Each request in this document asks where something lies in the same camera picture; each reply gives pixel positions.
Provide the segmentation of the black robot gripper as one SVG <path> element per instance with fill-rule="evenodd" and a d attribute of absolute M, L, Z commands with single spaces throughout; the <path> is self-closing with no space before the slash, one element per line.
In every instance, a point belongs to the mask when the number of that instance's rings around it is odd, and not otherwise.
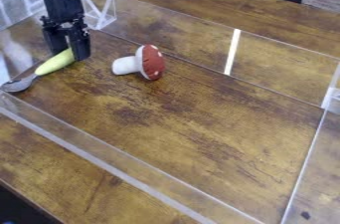
<path fill-rule="evenodd" d="M 41 17 L 42 35 L 53 56 L 67 49 L 66 33 L 62 24 L 69 23 L 70 48 L 75 61 L 90 57 L 90 35 L 85 31 L 83 7 L 81 0 L 43 0 L 46 16 Z"/>

